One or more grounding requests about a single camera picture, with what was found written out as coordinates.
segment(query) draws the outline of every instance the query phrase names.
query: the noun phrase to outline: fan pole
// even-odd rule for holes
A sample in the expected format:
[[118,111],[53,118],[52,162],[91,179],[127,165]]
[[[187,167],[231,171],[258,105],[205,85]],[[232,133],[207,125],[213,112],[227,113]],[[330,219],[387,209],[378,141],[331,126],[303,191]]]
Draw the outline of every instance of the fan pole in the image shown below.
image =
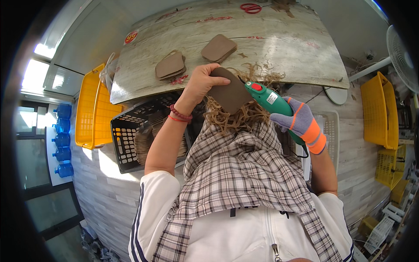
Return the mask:
[[378,69],[382,68],[383,66],[388,65],[390,63],[391,63],[391,58],[387,57],[387,58],[381,60],[380,62],[378,62],[376,64],[373,64],[372,66],[370,66],[368,68],[365,68],[361,72],[356,73],[355,75],[349,77],[348,80],[349,80],[349,82],[352,82],[353,80],[357,80],[358,78],[363,77],[363,76],[365,76],[365,75],[367,75],[371,72],[374,72],[374,71],[376,71],[376,70],[378,70]]

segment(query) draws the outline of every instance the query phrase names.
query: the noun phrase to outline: red button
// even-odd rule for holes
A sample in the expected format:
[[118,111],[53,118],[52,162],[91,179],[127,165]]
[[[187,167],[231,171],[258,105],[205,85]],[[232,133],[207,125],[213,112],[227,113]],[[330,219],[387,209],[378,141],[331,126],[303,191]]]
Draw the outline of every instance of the red button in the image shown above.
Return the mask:
[[256,83],[252,84],[252,88],[256,91],[262,91],[262,87]]

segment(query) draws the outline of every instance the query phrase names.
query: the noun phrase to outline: plaid scarf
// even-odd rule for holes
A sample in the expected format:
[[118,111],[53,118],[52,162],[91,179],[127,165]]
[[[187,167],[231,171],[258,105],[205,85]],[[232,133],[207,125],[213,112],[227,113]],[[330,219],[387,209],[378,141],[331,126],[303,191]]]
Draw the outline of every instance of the plaid scarf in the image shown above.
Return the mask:
[[251,132],[214,135],[220,131],[204,122],[152,261],[183,261],[194,219],[246,206],[298,213],[320,260],[342,261],[317,214],[300,160],[282,154],[272,122],[257,123]]

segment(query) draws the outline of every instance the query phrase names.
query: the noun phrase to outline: gloved hand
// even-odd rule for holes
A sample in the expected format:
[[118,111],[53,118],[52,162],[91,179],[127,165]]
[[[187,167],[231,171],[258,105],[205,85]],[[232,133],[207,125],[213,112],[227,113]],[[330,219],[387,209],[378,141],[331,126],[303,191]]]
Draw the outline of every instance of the gloved hand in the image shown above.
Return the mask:
[[315,121],[310,107],[288,96],[284,96],[283,99],[291,106],[294,115],[288,117],[272,113],[270,119],[281,127],[293,131],[303,139],[311,153],[315,155],[320,154],[326,147],[326,136],[320,131],[320,127]]

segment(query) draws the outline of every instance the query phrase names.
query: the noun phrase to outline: red string bracelet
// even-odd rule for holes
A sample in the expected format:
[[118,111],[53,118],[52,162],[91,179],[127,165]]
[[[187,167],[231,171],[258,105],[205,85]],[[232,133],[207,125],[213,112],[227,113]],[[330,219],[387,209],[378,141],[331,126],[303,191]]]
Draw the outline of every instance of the red string bracelet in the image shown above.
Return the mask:
[[170,119],[173,119],[173,120],[175,120],[175,121],[179,121],[179,122],[189,122],[189,121],[183,121],[183,120],[179,120],[179,119],[173,118],[173,117],[171,117],[170,115],[168,115],[168,117],[169,117]]
[[191,119],[192,119],[192,115],[190,115],[190,116],[185,116],[185,115],[182,115],[181,113],[179,113],[179,112],[177,112],[177,110],[175,109],[175,104],[171,104],[170,105],[170,110],[177,116],[177,117],[180,117],[181,119],[183,119],[183,120],[186,120],[186,122],[189,122]]

